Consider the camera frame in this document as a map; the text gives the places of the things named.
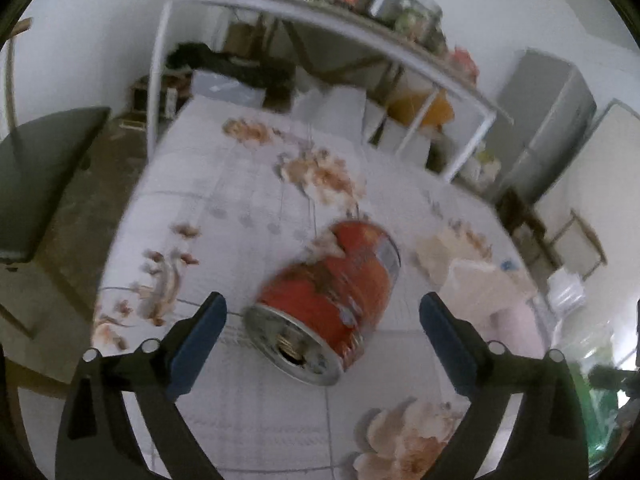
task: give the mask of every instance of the yellow object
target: yellow object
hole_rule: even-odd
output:
[[[387,114],[404,126],[409,126],[430,94],[431,92],[412,92],[396,99],[388,106]],[[420,126],[442,126],[455,117],[453,108],[447,101],[446,92],[440,90]]]

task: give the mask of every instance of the blue gripper pad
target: blue gripper pad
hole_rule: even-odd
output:
[[[471,323],[453,317],[435,292],[420,302],[420,324],[456,392],[471,398],[491,367],[486,343]]]
[[[162,345],[168,353],[170,382],[167,398],[173,402],[188,394],[226,323],[226,301],[212,292],[191,319],[176,323]]]

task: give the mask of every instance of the white metal pole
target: white metal pole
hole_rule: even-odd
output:
[[[156,32],[156,43],[151,57],[149,85],[146,102],[146,161],[151,162],[158,140],[158,112],[160,109],[160,92],[162,89],[162,72],[164,70],[164,47],[169,20],[173,10],[173,2],[168,1],[162,8],[160,23]]]
[[[497,112],[491,111],[487,112],[484,117],[484,120],[478,126],[478,129],[473,134],[469,142],[466,143],[457,153],[453,160],[447,164],[447,167],[442,172],[442,178],[445,182],[451,182],[456,174],[460,171],[460,168],[464,165],[466,161],[469,160],[469,157],[473,154],[474,150],[480,144],[480,141],[484,139],[484,136],[489,131],[489,128],[494,124]]]
[[[433,102],[436,100],[436,97],[438,96],[438,92],[440,92],[440,87],[437,85],[434,85],[433,92],[431,93],[431,95],[429,95],[429,97],[427,97],[424,100],[424,103],[422,104],[422,107],[418,111],[418,114],[414,117],[414,120],[409,126],[409,129],[406,131],[406,135],[404,136],[404,139],[402,139],[400,146],[398,146],[398,148],[396,149],[396,156],[400,156],[402,154],[402,151],[407,146],[407,144],[411,141],[411,139],[414,138],[415,133],[418,131],[418,128],[420,128],[420,125],[422,124],[422,120],[424,119],[425,115],[429,111],[429,108],[431,108],[431,105],[433,104]]]

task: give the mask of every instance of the white tablecloth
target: white tablecloth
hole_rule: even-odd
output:
[[[247,148],[222,133],[228,118],[261,120],[343,158],[352,175],[366,179],[361,212],[388,229],[400,247],[402,269],[385,316],[364,357],[331,388],[301,384],[270,365],[252,348],[240,315],[260,284],[339,212],[314,206],[276,174],[280,153],[295,155],[297,147],[278,140]],[[116,337],[97,332],[94,346],[104,355],[132,351],[192,316],[211,291],[222,293],[227,326],[193,391],[177,403],[200,445],[230,479],[339,478],[358,451],[354,428],[370,410],[391,408],[408,397],[464,404],[421,330],[418,304],[433,287],[413,251],[417,237],[457,220],[486,236],[496,264],[522,264],[493,211],[434,174],[282,116],[195,98],[162,140],[122,219],[96,313],[97,320],[108,316],[117,322],[107,325]],[[184,239],[172,231],[182,223],[197,227],[200,236]],[[138,315],[143,300],[134,290],[152,285],[144,270],[149,250],[190,253],[200,262],[181,271],[175,311],[163,326]],[[529,318],[524,323],[524,331],[537,337],[534,323]],[[162,473],[135,401],[127,397],[127,405],[143,453]]]

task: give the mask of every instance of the can label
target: can label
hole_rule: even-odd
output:
[[[334,224],[314,245],[305,261],[264,287],[258,302],[299,320],[347,369],[384,314],[400,270],[399,253],[382,228],[359,220]]]

